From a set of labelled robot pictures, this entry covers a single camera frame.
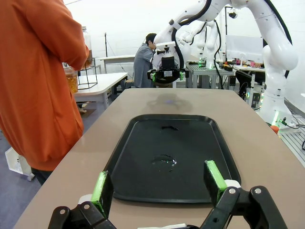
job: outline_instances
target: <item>computer monitor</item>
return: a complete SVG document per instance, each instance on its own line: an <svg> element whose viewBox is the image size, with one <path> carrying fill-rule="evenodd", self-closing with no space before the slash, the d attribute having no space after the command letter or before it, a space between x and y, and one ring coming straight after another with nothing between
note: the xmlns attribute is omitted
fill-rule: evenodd
<svg viewBox="0 0 305 229"><path fill-rule="evenodd" d="M226 35L227 59L263 63L263 38Z"/></svg>

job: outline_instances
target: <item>orange jacket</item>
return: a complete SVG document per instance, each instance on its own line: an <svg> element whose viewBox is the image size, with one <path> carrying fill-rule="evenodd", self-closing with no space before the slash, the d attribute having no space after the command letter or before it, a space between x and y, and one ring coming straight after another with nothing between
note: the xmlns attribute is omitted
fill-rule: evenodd
<svg viewBox="0 0 305 229"><path fill-rule="evenodd" d="M89 51L62 0L4 0L0 7L0 129L33 168L52 171L83 124L62 62Z"/></svg>

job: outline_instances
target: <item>pole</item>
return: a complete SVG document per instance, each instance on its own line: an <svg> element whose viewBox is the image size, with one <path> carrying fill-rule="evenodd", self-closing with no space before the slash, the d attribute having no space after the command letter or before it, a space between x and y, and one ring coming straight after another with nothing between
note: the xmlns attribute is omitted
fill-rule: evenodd
<svg viewBox="0 0 305 229"><path fill-rule="evenodd" d="M105 33L105 47L106 47L106 57L108 57L108 51L107 51L107 33Z"/></svg>
<svg viewBox="0 0 305 229"><path fill-rule="evenodd" d="M230 6L225 6L225 7L224 7L224 16L225 16L225 35L228 35L227 8L233 9L233 7L230 7ZM227 59L227 47L225 47L225 61L228 61L228 59Z"/></svg>

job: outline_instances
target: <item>gray jacket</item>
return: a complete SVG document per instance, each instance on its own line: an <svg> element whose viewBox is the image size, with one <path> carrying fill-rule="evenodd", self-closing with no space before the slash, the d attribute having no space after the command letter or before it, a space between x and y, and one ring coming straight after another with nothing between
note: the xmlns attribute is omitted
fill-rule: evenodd
<svg viewBox="0 0 305 229"><path fill-rule="evenodd" d="M134 58L134 85L140 88L153 87L153 82L147 79L147 72L151 70L153 50L147 44L142 44Z"/></svg>

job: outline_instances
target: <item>plastic tray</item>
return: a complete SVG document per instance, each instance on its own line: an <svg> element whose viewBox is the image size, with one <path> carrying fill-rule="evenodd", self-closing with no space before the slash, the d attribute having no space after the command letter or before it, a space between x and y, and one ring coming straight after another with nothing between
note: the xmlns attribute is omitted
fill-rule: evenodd
<svg viewBox="0 0 305 229"><path fill-rule="evenodd" d="M105 170L114 197L154 203L211 203L203 182L205 160L214 160L224 179L241 183L217 126L197 115L149 114L132 119Z"/></svg>

